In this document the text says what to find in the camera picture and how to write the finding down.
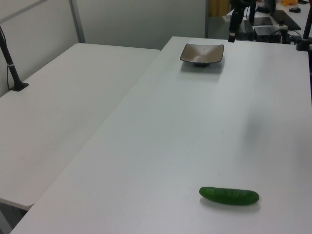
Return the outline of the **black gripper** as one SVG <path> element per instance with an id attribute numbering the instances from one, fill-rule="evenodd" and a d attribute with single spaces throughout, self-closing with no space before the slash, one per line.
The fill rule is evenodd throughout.
<path id="1" fill-rule="evenodd" d="M 236 34 L 239 31 L 239 27 L 243 19 L 243 11 L 247 7 L 247 2 L 245 0 L 230 0 L 230 5 L 233 9 L 233 13 L 229 26 L 228 42 L 234 43 L 236 39 Z"/>

